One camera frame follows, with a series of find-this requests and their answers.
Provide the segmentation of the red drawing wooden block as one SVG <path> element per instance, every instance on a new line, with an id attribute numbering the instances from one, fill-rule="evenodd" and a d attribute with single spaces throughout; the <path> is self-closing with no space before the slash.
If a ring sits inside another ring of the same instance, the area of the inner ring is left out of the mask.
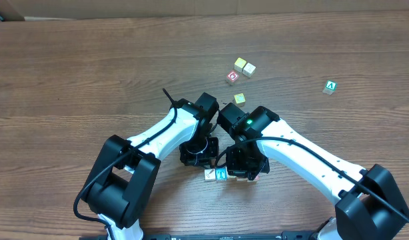
<path id="1" fill-rule="evenodd" d="M 247 182 L 248 181 L 248 179 L 244 178 L 244 177 L 236 177 L 236 180 L 237 181 L 242 181 L 242 182 Z"/>

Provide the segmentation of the wooden block B and brush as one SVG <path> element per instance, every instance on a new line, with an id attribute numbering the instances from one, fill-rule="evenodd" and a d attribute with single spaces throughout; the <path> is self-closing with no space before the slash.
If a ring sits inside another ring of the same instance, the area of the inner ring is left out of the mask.
<path id="1" fill-rule="evenodd" d="M 204 180 L 205 181 L 215 181 L 216 180 L 215 169 L 205 169 L 204 170 Z"/>

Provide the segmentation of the yellow K wooden block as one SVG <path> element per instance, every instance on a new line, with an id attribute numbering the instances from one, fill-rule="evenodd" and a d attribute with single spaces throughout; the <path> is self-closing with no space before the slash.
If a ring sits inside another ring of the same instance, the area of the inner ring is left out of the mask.
<path id="1" fill-rule="evenodd" d="M 236 181 L 236 180 L 237 180 L 237 177 L 234 176 L 234 175 L 227 175 L 227 179 L 228 179 L 228 180 L 232 180 L 232 181 Z"/>

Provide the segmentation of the red M wooden block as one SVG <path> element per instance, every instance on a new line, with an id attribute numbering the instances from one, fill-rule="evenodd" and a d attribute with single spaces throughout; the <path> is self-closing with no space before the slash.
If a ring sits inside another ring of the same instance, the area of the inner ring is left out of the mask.
<path id="1" fill-rule="evenodd" d="M 256 176 L 253 180 L 247 180 L 247 183 L 256 184 L 259 179 L 259 176 Z"/>

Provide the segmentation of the blue T wooden block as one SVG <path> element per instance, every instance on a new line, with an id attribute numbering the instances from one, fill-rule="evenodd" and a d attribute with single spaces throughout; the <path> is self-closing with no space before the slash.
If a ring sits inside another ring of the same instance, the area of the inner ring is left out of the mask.
<path id="1" fill-rule="evenodd" d="M 227 177 L 227 170 L 226 168 L 217 168 L 215 169 L 215 179 L 216 181 L 226 181 L 228 179 Z"/>

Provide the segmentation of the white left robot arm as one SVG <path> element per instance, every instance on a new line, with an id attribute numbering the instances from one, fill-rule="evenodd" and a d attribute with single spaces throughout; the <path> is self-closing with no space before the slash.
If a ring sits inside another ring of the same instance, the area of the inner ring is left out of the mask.
<path id="1" fill-rule="evenodd" d="M 139 218 L 145 210 L 162 161 L 175 149 L 186 166 L 210 167 L 218 139 L 210 122 L 218 111 L 215 97 L 203 93 L 196 102 L 172 101 L 169 113 L 145 132 L 123 139 L 109 137 L 73 203 L 76 217 L 102 223 L 104 239 L 142 239 Z M 96 213 L 79 213 L 84 201 Z"/>

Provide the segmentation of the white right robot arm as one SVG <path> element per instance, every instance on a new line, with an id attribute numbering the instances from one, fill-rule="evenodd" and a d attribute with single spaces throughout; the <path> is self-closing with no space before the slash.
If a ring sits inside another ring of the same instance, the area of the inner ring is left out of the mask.
<path id="1" fill-rule="evenodd" d="M 229 174 L 255 179 L 275 159 L 318 189 L 335 216 L 311 239 L 393 239 L 409 224 L 409 208 L 393 175 L 379 164 L 370 169 L 345 161 L 307 140 L 266 107 L 245 113 L 230 103 L 217 123 L 234 140 L 222 152 Z"/>

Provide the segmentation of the yellow L wooden block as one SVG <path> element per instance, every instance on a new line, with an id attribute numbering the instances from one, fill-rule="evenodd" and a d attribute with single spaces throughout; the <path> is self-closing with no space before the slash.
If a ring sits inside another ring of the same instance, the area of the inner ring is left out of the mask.
<path id="1" fill-rule="evenodd" d="M 246 103 L 246 99 L 243 93 L 239 93 L 234 95 L 234 99 L 233 99 L 233 103 L 237 106 L 237 107 L 243 107 Z"/>

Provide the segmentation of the red O wooden block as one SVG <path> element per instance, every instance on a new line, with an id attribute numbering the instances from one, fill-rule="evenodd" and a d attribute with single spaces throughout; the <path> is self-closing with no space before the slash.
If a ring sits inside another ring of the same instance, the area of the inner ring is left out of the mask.
<path id="1" fill-rule="evenodd" d="M 239 74 L 235 70 L 232 70 L 227 74 L 226 82 L 229 85 L 235 85 L 237 83 L 239 77 L 240 77 Z"/>

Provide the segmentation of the plain wooden block yellow side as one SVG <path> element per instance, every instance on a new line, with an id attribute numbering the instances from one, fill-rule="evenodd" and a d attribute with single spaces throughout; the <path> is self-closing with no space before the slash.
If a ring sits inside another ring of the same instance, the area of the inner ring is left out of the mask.
<path id="1" fill-rule="evenodd" d="M 251 63 L 247 63 L 242 69 L 242 74 L 251 78 L 255 71 L 256 67 Z"/>

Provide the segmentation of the yellow top wooden block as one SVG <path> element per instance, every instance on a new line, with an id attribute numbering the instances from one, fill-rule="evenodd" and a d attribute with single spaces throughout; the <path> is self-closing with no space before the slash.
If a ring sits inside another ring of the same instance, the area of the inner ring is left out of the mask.
<path id="1" fill-rule="evenodd" d="M 243 58 L 239 57 L 235 62 L 234 62 L 234 70 L 238 71 L 239 73 L 242 73 L 244 67 L 246 66 L 247 61 L 244 60 Z"/>

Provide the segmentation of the green A wooden block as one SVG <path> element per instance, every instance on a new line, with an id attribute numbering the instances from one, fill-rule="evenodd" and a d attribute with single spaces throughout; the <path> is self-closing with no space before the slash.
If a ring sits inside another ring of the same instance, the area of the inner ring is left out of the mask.
<path id="1" fill-rule="evenodd" d="M 327 95 L 331 95 L 336 91 L 338 83 L 328 80 L 325 84 L 324 89 L 322 90 L 323 93 L 327 94 Z"/>

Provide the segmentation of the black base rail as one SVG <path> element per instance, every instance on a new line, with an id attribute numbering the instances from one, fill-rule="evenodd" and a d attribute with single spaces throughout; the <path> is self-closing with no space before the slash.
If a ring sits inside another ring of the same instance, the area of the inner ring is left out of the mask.
<path id="1" fill-rule="evenodd" d="M 145 235 L 144 240 L 316 240 L 317 231 L 283 231 L 271 234 Z"/>

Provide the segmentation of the cardboard wall panel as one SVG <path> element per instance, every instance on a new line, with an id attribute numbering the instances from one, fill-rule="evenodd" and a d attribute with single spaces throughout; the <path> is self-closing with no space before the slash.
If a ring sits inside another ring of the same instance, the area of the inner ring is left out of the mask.
<path id="1" fill-rule="evenodd" d="M 409 10 L 409 0 L 0 0 L 8 21 Z"/>

